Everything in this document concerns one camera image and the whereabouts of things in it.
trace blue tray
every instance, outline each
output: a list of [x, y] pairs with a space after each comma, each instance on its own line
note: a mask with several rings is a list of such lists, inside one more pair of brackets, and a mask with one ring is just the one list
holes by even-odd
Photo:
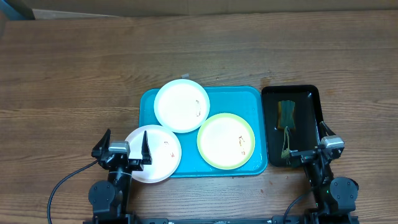
[[[201, 157], [197, 136], [199, 129], [189, 133], [175, 133], [180, 141], [182, 157], [180, 165], [171, 177], [224, 177], [236, 175], [258, 175], [268, 163], [266, 129], [262, 113], [260, 93], [251, 86], [205, 87], [210, 99], [209, 117], [218, 113], [232, 113], [245, 119], [254, 131], [256, 145], [245, 165], [233, 170], [221, 170], [207, 164]], [[158, 124], [154, 101], [159, 89], [146, 91], [140, 103], [139, 126]]]

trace tabletop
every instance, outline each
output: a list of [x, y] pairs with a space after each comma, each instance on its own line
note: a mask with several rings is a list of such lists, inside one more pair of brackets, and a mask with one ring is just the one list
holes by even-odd
[[[91, 161], [107, 128], [138, 127], [142, 94], [184, 74], [203, 86], [312, 84], [345, 140], [331, 164], [354, 179], [361, 223], [398, 222], [398, 12], [303, 12], [7, 22], [0, 40], [0, 220], [46, 223], [55, 184]], [[100, 166], [66, 181], [54, 223], [92, 216]], [[140, 217], [283, 215], [304, 193], [302, 169], [132, 183]], [[310, 197], [291, 211], [313, 207]]]

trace yellow-green rimmed plate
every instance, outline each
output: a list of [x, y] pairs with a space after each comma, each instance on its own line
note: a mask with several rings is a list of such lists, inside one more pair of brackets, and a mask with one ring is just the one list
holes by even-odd
[[211, 166], [230, 170], [245, 164], [254, 152], [254, 133], [241, 117], [220, 113], [199, 129], [197, 144], [202, 158]]

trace black tray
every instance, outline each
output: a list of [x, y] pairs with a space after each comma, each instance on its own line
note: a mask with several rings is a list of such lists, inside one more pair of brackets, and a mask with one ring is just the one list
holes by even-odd
[[321, 139], [319, 123], [323, 121], [318, 89], [313, 85], [267, 86], [261, 91], [262, 109], [266, 123], [269, 162], [273, 166], [288, 166], [280, 156], [284, 132], [278, 130], [278, 102], [295, 102], [295, 126], [291, 131], [290, 150], [305, 151], [317, 146]]

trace white plate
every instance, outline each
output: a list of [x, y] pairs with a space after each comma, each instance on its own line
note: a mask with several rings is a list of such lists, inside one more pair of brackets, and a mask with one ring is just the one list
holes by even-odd
[[126, 138], [130, 144], [130, 159], [142, 159], [144, 131], [147, 131], [152, 165], [144, 165], [144, 171], [133, 171], [131, 176], [139, 182], [156, 183], [170, 177], [177, 169], [181, 161], [181, 145], [176, 135], [165, 127], [143, 126]]
[[162, 126], [175, 133], [187, 133], [205, 122], [210, 111], [210, 100], [202, 86], [191, 80], [179, 79], [159, 90], [154, 109]]
[[216, 114], [206, 120], [198, 133], [202, 158], [215, 168], [229, 170], [245, 164], [254, 152], [254, 133], [241, 117]]

